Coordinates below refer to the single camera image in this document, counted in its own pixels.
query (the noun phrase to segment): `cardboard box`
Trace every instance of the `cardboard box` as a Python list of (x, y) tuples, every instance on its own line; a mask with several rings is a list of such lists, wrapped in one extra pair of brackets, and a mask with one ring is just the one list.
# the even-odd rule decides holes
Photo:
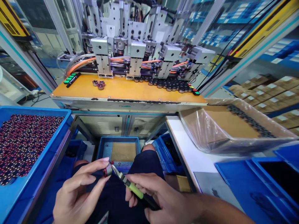
[(252, 93), (251, 96), (253, 96), (257, 100), (259, 100), (260, 102), (264, 102), (272, 97), (269, 94), (267, 94), (261, 90)]
[(255, 87), (255, 88), (253, 89), (253, 91), (256, 92), (256, 91), (262, 90), (264, 87), (265, 87), (265, 85), (259, 85), (259, 86)]
[(276, 121), (281, 126), (285, 127), (286, 129), (294, 128), (299, 126), (298, 120), (288, 119), (283, 115), (279, 115), (277, 117), (272, 118), (273, 121)]
[(254, 93), (253, 90), (244, 90), (244, 91), (239, 90), (239, 91), (235, 92), (234, 95), (243, 100), (243, 99), (247, 98), (248, 96), (250, 96), (252, 93)]
[(246, 82), (242, 83), (241, 86), (245, 89), (252, 89), (257, 86), (257, 84), (247, 80)]
[(285, 90), (290, 90), (296, 86), (299, 86), (299, 79), (292, 77), (292, 76), (285, 76), (285, 77), (277, 80), (273, 84), (280, 86), (281, 88), (283, 88)]
[(299, 128), (292, 128), (292, 129), (289, 129), (289, 131), (294, 133), (295, 135), (299, 136)]
[(274, 110), (280, 110), (280, 109), (287, 107), (287, 104), (285, 102), (283, 102), (275, 97), (273, 97), (269, 100), (266, 100), (264, 102), (264, 104), (266, 104), (267, 106), (271, 107)]
[(285, 91), (275, 97), (278, 100), (283, 101), (288, 106), (299, 103), (299, 96), (291, 91)]
[(258, 111), (262, 112), (262, 113), (269, 113), (269, 112), (275, 111), (274, 109), (272, 109), (271, 107), (267, 106), (264, 103), (260, 103), (256, 106), (254, 106), (254, 108), (257, 109)]
[(299, 86), (296, 86), (296, 87), (290, 89), (290, 91), (297, 94), (297, 95), (299, 95)]
[(256, 77), (250, 79), (250, 81), (256, 84), (257, 86), (267, 82), (268, 80), (269, 79), (263, 75), (257, 75)]
[(273, 83), (265, 86), (261, 91), (269, 94), (270, 96), (276, 96), (282, 92), (285, 92), (286, 90), (281, 88), (280, 86), (277, 86)]
[(261, 103), (259, 100), (254, 98), (253, 96), (248, 96), (247, 98), (244, 99), (246, 103), (249, 103), (251, 106), (255, 106), (259, 103)]

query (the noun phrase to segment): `blue crate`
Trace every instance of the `blue crate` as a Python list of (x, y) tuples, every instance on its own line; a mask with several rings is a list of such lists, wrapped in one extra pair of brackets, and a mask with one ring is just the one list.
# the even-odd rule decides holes
[[(97, 153), (97, 159), (109, 157), (111, 160), (112, 146), (114, 142), (135, 143), (136, 155), (140, 153), (140, 145), (138, 137), (101, 137), (100, 145)], [(133, 162), (114, 161), (115, 167), (122, 173), (128, 173)]]
[(71, 152), (76, 157), (64, 156), (58, 167), (55, 177), (50, 183), (44, 204), (42, 205), (35, 224), (51, 224), (54, 221), (53, 209), (55, 205), (56, 194), (63, 183), (71, 178), (75, 161), (83, 159), (87, 145), (82, 140), (71, 140), (66, 150), (66, 154)]
[(19, 223), (26, 215), (36, 192), (54, 159), (61, 141), (71, 126), (71, 110), (31, 107), (0, 107), (0, 124), (13, 114), (64, 117), (60, 126), (36, 160), (27, 176), (17, 177), (12, 184), (0, 186), (0, 223)]
[(279, 172), (288, 170), (290, 173), (298, 173), (298, 147), (298, 144), (283, 147), (274, 152), (277, 157), (256, 157), (250, 160), (215, 164), (244, 212), (255, 223), (297, 223), (299, 221), (298, 201), (296, 202), (269, 174), (269, 167), (265, 168), (265, 164), (272, 167), (283, 164), (288, 169), (279, 167)]
[(170, 134), (164, 134), (159, 136), (154, 140), (153, 145), (158, 153), (159, 158), (161, 159), (161, 165), (165, 165), (167, 172), (169, 173), (183, 173), (182, 165), (177, 166), (169, 153), (168, 148), (164, 144), (164, 140), (171, 138)]
[(71, 140), (66, 152), (76, 154), (76, 161), (78, 161), (83, 159), (86, 149), (87, 145), (82, 140)]

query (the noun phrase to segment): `ventilation grille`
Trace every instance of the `ventilation grille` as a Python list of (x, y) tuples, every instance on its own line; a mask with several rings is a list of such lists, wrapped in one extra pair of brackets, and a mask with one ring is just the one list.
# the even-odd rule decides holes
[(108, 122), (98, 122), (97, 125), (99, 126), (100, 134), (106, 134), (106, 135), (111, 134), (111, 130)]

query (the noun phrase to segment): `aluminum frame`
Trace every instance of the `aluminum frame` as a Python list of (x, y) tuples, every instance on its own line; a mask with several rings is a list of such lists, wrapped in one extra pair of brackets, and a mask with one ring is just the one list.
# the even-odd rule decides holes
[(210, 97), (217, 90), (223, 87), (227, 82), (236, 77), (239, 72), (249, 66), (273, 45), (275, 45), (279, 40), (289, 34), (292, 30), (294, 30), (297, 26), (299, 26), (299, 10), (293, 13), (276, 30), (274, 30), (269, 36), (267, 36), (262, 42), (260, 42), (260, 44), (257, 45), (243, 59), (241, 59), (236, 66), (225, 71), (208, 85), (206, 85), (201, 90), (201, 95), (203, 95), (204, 97)]

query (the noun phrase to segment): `wooden work surface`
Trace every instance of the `wooden work surface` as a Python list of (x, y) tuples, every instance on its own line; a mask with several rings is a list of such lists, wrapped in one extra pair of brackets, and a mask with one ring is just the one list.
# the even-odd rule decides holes
[[(106, 86), (104, 90), (98, 90), (93, 86), (93, 80), (103, 80)], [(179, 93), (178, 91), (168, 92), (165, 89), (158, 89), (156, 86), (149, 86), (148, 82), (134, 82), (124, 77), (113, 79), (99, 79), (95, 75), (82, 74), (69, 88), (61, 83), (51, 96), (77, 97), (77, 98), (99, 98), (99, 99), (122, 99), (138, 101), (170, 101), (186, 102), (206, 105), (208, 102), (202, 96), (194, 96), (193, 93)]]

